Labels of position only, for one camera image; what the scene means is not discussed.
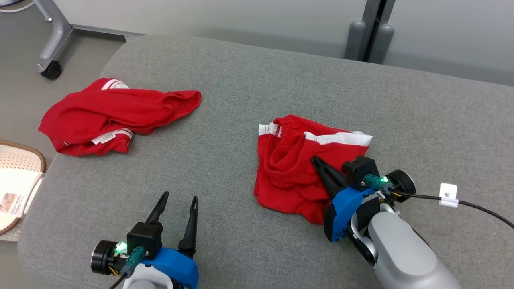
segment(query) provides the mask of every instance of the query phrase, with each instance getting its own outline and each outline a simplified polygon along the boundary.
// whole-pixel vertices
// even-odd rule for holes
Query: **gray furniture leg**
[[[362,14],[362,22],[365,23],[364,34],[362,36],[362,46],[360,48],[358,61],[364,61],[366,50],[368,49],[368,43],[373,33],[373,25],[377,19],[378,8],[380,6],[380,0],[367,0],[366,6],[364,7],[364,13]]]
[[[61,13],[59,8],[57,8],[57,5],[53,0],[34,0],[34,2],[41,11],[46,11],[53,23],[52,35],[46,43],[45,48],[43,48],[39,63],[36,66],[36,71],[41,73],[45,71],[50,62],[56,56],[61,46],[70,35],[72,27],[66,18],[64,18],[64,15]]]
[[[393,35],[394,28],[391,25],[382,25],[378,27],[375,40],[371,46],[368,62],[376,64],[382,64],[384,62]]]
[[[35,5],[39,8],[39,11],[43,14],[45,17],[46,22],[52,22],[52,17],[48,14],[48,12],[45,10],[45,7],[41,6],[39,1],[34,1]]]
[[[366,23],[362,21],[353,21],[350,24],[348,40],[346,41],[346,49],[344,50],[344,59],[359,60],[365,32]]]

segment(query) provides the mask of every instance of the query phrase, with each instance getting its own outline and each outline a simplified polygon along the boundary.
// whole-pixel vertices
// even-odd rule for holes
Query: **gray upholstered bench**
[[[420,194],[439,184],[514,220],[514,88],[227,42],[145,36],[103,77],[161,91],[198,89],[199,108],[130,152],[58,155],[26,217],[20,258],[41,288],[108,288],[89,267],[98,241],[123,240],[170,191],[161,216],[176,247],[199,197],[200,288],[378,288],[348,242],[252,194],[258,125],[296,114],[373,135],[368,155],[400,168]],[[463,288],[512,288],[514,231],[480,211],[409,200],[397,206]]]

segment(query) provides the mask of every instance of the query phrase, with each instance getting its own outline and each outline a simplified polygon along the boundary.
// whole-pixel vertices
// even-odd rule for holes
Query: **white clothing tag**
[[[106,143],[115,137],[116,137],[116,134],[114,132],[108,132],[106,134],[100,135],[99,137],[97,137],[95,139],[92,139],[91,141],[97,145],[99,143]]]

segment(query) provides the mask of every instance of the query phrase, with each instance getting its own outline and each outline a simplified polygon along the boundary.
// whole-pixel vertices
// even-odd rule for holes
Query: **white cable label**
[[[439,189],[440,205],[456,208],[458,205],[457,200],[457,186],[452,184],[441,183]]]

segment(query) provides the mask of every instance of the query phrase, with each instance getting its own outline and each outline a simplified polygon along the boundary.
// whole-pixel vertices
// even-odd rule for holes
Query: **white wall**
[[[72,25],[342,57],[365,0],[54,0]]]
[[[384,64],[514,86],[514,1],[396,0]]]

